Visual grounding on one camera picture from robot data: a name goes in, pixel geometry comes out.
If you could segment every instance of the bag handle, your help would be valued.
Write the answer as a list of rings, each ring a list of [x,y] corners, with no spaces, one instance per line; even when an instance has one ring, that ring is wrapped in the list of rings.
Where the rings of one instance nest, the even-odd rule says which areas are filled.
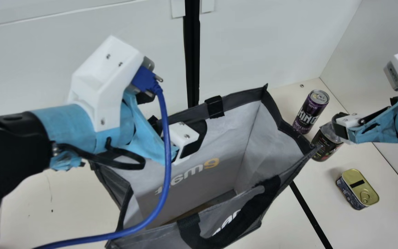
[[[103,153],[101,154],[92,154],[87,151],[83,151],[79,149],[78,147],[75,147],[73,145],[69,144],[58,144],[57,147],[58,149],[62,151],[73,151],[76,153],[78,156],[87,159],[89,161],[93,161],[98,164],[103,164],[103,165],[108,165],[113,168],[117,169],[122,169],[122,170],[142,170],[145,167],[145,158],[133,153],[131,151],[128,151],[126,149],[121,149],[121,148],[115,148],[111,146],[112,138],[108,137],[105,143],[105,148],[107,151],[115,154],[116,156],[126,156],[128,158],[131,158],[135,161],[137,161],[137,164],[129,164],[129,163],[122,163],[122,162],[117,162],[114,159],[110,159],[108,157],[103,156]]]
[[[275,176],[256,186],[264,186],[264,192],[245,203],[232,222],[210,238],[200,236],[197,213],[178,220],[177,226],[183,241],[192,249],[221,249],[237,240],[270,206],[281,187],[281,179]]]

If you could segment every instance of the energy drink can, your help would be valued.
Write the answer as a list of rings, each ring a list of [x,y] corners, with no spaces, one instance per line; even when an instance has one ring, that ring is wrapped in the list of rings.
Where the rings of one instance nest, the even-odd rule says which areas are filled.
[[[322,90],[311,91],[293,122],[293,128],[301,134],[310,132],[328,102],[330,102],[330,96],[326,92]]]
[[[313,159],[318,162],[325,162],[343,145],[340,137],[336,135],[331,122],[320,127],[311,143],[321,146],[313,156]]]
[[[356,210],[362,210],[379,201],[379,195],[357,169],[343,172],[336,184]]]

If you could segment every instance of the yellow lid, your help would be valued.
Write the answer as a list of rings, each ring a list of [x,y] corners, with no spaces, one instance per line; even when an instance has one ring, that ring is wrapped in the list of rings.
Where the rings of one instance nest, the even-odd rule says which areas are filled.
[[[357,169],[343,172],[342,178],[363,205],[373,205],[379,201],[379,195]]]

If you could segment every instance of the shopping bag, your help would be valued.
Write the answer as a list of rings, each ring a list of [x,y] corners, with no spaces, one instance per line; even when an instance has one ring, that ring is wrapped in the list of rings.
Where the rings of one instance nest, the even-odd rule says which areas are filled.
[[[317,151],[282,119],[267,86],[216,96],[169,117],[178,122],[200,138],[189,159],[172,166],[163,210],[145,230],[106,248],[224,248],[260,227],[275,197]],[[152,125],[160,132],[159,120]],[[158,203],[164,165],[146,159],[142,170],[91,167],[120,208],[117,230],[138,224]]]

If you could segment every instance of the white table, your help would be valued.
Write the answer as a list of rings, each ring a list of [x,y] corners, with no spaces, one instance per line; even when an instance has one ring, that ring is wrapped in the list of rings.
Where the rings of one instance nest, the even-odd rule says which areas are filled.
[[[22,182],[3,202],[0,248],[25,249],[45,243],[114,231],[119,210],[88,166],[45,172]],[[273,202],[262,227],[231,249],[323,249],[288,187]],[[100,249],[105,242],[73,246]]]
[[[340,103],[320,79],[270,90],[283,118],[291,123],[313,89],[328,92],[331,100],[308,139],[317,126],[345,111]],[[363,173],[379,194],[379,203],[356,211],[346,202],[335,180],[350,168]],[[398,248],[398,175],[373,144],[344,145],[324,163],[311,160],[295,182],[334,248]],[[47,170],[28,178],[5,198],[0,247],[24,249],[110,232],[118,215],[117,206],[88,167]],[[324,248],[290,188],[273,202],[260,229],[229,248],[251,248],[254,243],[261,249]],[[103,248],[104,244],[73,248]]]
[[[314,89],[326,91],[330,103],[306,135],[309,140],[333,115],[346,112],[335,96],[320,79],[270,90],[284,120],[291,123]],[[356,211],[345,200],[335,181],[351,168],[360,170],[373,186],[378,203]],[[333,248],[398,248],[398,175],[373,144],[343,145],[323,163],[310,160],[294,181]]]

